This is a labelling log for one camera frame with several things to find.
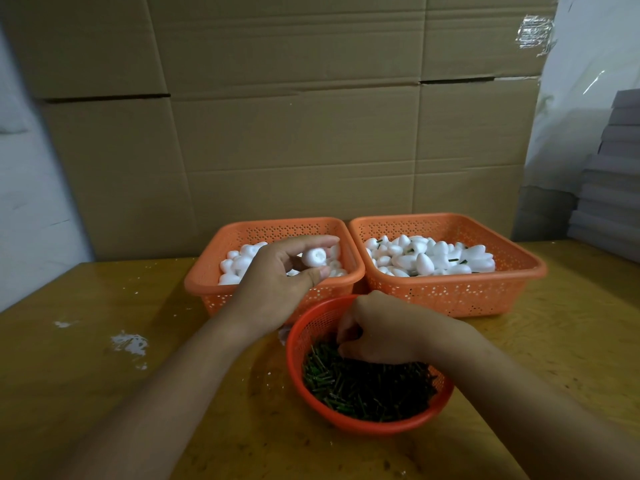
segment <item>orange plastic basket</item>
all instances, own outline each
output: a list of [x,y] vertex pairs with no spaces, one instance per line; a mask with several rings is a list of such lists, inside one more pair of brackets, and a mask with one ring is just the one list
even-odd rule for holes
[[309,306],[327,298],[348,295],[353,285],[364,276],[364,263],[347,226],[333,217],[280,219],[272,221],[236,222],[222,227],[200,255],[184,279],[184,287],[202,298],[207,311],[214,315],[233,295],[237,285],[219,285],[220,261],[227,252],[239,250],[243,244],[274,242],[295,235],[331,234],[340,237],[340,261],[349,272],[345,276],[328,278],[302,299],[287,323],[293,323]]
[[432,374],[438,376],[433,384],[438,393],[429,402],[429,408],[420,414],[402,421],[377,423],[350,418],[337,411],[333,411],[318,401],[305,387],[302,379],[305,357],[311,350],[311,345],[330,333],[337,331],[340,317],[351,306],[358,295],[333,298],[309,308],[293,325],[287,339],[287,368],[298,393],[302,398],[326,420],[337,428],[350,433],[364,435],[394,435],[403,431],[418,428],[418,426],[435,418],[444,408],[453,393],[452,380],[444,377],[433,367],[429,367]]
[[[547,266],[514,242],[459,214],[413,214],[359,217],[349,223],[365,263],[372,290],[380,290],[450,317],[472,317],[508,312],[529,280],[542,278]],[[398,278],[381,273],[371,261],[364,241],[382,235],[423,235],[436,241],[484,244],[493,254],[494,273]]]

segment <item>basket rim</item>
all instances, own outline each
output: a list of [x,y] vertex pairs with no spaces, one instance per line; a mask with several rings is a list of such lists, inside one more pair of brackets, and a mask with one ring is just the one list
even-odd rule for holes
[[204,263],[201,261],[201,257],[204,254],[207,254],[207,251],[215,249],[218,244],[218,241],[222,239],[222,236],[237,227],[246,226],[246,225],[254,225],[254,226],[269,226],[269,225],[282,225],[282,224],[302,224],[309,223],[313,221],[332,221],[338,226],[342,227],[343,234],[345,238],[340,238],[340,246],[343,247],[347,245],[348,249],[353,254],[353,257],[356,261],[356,269],[351,273],[345,276],[336,276],[334,278],[327,278],[322,281],[318,286],[314,289],[318,288],[334,288],[341,286],[350,286],[356,284],[356,282],[363,279],[365,275],[365,263],[362,259],[360,251],[356,246],[356,242],[349,231],[349,228],[344,223],[343,220],[338,219],[337,217],[296,217],[293,219],[263,219],[259,221],[239,221],[233,222],[231,224],[227,224],[225,226],[220,227],[218,231],[214,234],[211,241],[207,244],[207,247],[204,248],[196,263],[191,267],[189,272],[184,278],[184,288],[187,293],[194,296],[211,296],[211,295],[231,295],[234,293],[238,285],[204,285],[198,281],[197,275],[199,274],[199,270]]
[[[382,273],[377,267],[373,266],[373,262],[367,253],[367,249],[364,246],[364,242],[358,236],[358,231],[356,226],[360,223],[371,222],[383,219],[397,219],[397,218],[424,218],[424,217],[444,217],[444,216],[455,216],[462,217],[463,219],[468,220],[471,224],[476,225],[483,230],[493,234],[493,236],[497,237],[503,243],[505,243],[512,250],[515,250],[518,253],[524,254],[527,257],[533,259],[536,265],[532,268],[528,269],[516,269],[513,271],[494,271],[492,273],[477,273],[477,274],[450,274],[444,276],[412,276],[411,278],[400,278],[398,276],[389,276],[388,274]],[[430,214],[397,214],[393,216],[369,216],[369,217],[356,217],[349,222],[349,231],[351,233],[351,237],[355,241],[356,247],[358,248],[362,260],[364,261],[364,266],[366,270],[366,274],[375,277],[379,282],[384,282],[389,285],[404,287],[408,285],[437,285],[437,284],[455,284],[455,283],[476,283],[476,282],[493,282],[493,281],[505,281],[511,279],[518,280],[538,280],[540,278],[544,278],[547,275],[547,265],[542,259],[535,256],[535,254],[530,253],[528,250],[523,247],[517,245],[515,242],[507,239],[506,237],[498,234],[496,231],[490,229],[489,227],[481,224],[476,221],[474,218],[466,216],[464,214],[456,214],[454,212],[436,212]]]
[[338,428],[354,433],[363,433],[367,435],[393,435],[417,428],[418,426],[421,426],[423,423],[440,414],[440,412],[449,402],[451,395],[453,394],[453,391],[455,389],[453,381],[446,377],[441,371],[438,371],[438,373],[442,375],[444,380],[442,389],[429,402],[429,408],[427,410],[416,414],[416,416],[412,416],[411,418],[403,419],[400,421],[389,421],[380,423],[350,418],[337,411],[333,411],[331,408],[327,407],[327,405],[318,401],[315,396],[309,392],[309,390],[303,384],[302,379],[300,379],[299,373],[294,366],[293,355],[295,340],[300,336],[300,333],[302,332],[304,327],[306,327],[308,323],[312,322],[316,318],[316,311],[320,308],[326,307],[327,305],[331,305],[332,303],[338,304],[340,302],[353,301],[359,296],[360,295],[352,294],[324,300],[309,308],[300,316],[298,321],[294,323],[289,332],[286,346],[287,369],[289,371],[291,381],[293,382],[294,387],[298,391],[299,395],[302,396],[302,398],[305,400],[305,402],[327,421],[336,425],[336,427]]

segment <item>rectangular basket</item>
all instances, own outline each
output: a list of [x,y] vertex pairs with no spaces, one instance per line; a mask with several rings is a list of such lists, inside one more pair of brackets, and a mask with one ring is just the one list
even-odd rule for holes
[[222,227],[200,255],[184,279],[184,287],[202,298],[207,311],[214,315],[233,295],[237,285],[219,285],[220,261],[227,252],[243,244],[274,242],[296,235],[330,234],[340,237],[340,261],[349,273],[328,278],[307,293],[287,323],[293,323],[310,306],[327,298],[351,294],[353,285],[364,276],[364,262],[347,226],[334,217],[309,217],[271,221],[236,222]]
[[[542,278],[547,266],[516,243],[459,214],[412,214],[404,216],[359,217],[349,223],[365,263],[365,275],[372,290],[426,306],[450,317],[472,317],[508,312],[527,281]],[[457,274],[398,278],[377,270],[364,242],[387,235],[423,235],[436,241],[484,244],[493,254],[494,273]]]

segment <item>wooden table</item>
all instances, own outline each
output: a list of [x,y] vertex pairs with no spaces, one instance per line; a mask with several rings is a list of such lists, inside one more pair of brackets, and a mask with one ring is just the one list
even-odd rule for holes
[[[640,266],[573,241],[525,246],[549,275],[514,310],[473,319],[544,379],[640,434]],[[0,477],[39,478],[207,319],[194,259],[82,264],[0,314]],[[249,348],[175,479],[523,478],[459,393],[384,439],[332,428],[295,393],[275,334]]]

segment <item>cardboard wall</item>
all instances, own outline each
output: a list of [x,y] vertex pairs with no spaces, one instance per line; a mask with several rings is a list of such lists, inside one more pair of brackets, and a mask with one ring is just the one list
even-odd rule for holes
[[497,80],[43,114],[110,260],[196,255],[220,226],[281,217],[450,211],[508,235],[537,92]]
[[166,93],[146,0],[0,0],[32,95]]
[[552,0],[2,2],[32,93],[64,99],[42,110],[98,259],[260,218],[510,233],[537,80],[467,79],[539,74],[515,39]]

